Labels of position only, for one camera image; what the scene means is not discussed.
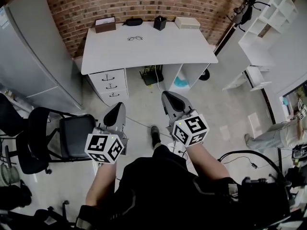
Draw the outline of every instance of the drawer handle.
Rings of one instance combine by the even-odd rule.
[[[108,87],[106,87],[106,89],[107,90],[110,90],[110,89],[115,89],[115,88],[117,88],[117,85],[115,86],[115,87],[111,87],[111,83],[109,83],[109,85],[110,85],[110,87],[108,88]]]
[[[118,95],[114,95],[114,93],[112,93],[112,95],[110,95],[110,97],[116,97],[116,96],[119,96],[119,94]]]
[[[111,79],[108,79],[108,78],[107,78],[107,76],[108,76],[108,74],[106,74],[106,79],[101,79],[101,81],[110,81],[110,80],[115,79],[114,77],[113,77],[113,78],[111,78]]]

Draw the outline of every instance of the black shoe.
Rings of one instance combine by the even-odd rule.
[[[160,143],[160,131],[158,129],[157,126],[152,126],[151,130],[150,130],[150,135],[152,136],[152,140],[153,140],[153,148],[155,147],[155,145],[157,143]]]

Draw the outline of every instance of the refrigerator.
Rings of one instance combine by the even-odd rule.
[[[0,8],[0,83],[33,106],[81,110],[82,77],[47,0],[13,0]]]

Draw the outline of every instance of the desk drawer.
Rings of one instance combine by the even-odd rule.
[[[126,89],[125,70],[104,71],[89,75],[99,93]]]
[[[126,89],[108,93],[101,93],[100,96],[106,104],[114,104],[122,100],[128,99],[128,93]]]

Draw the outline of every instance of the sneaker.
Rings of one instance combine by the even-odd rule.
[[[250,139],[251,139],[251,136],[249,134],[244,135],[245,143],[247,143]]]
[[[153,148],[154,148],[157,143],[161,142],[159,128],[155,125],[152,126],[152,128],[150,130],[150,135],[151,135],[152,140],[153,140],[152,145],[153,145]]]

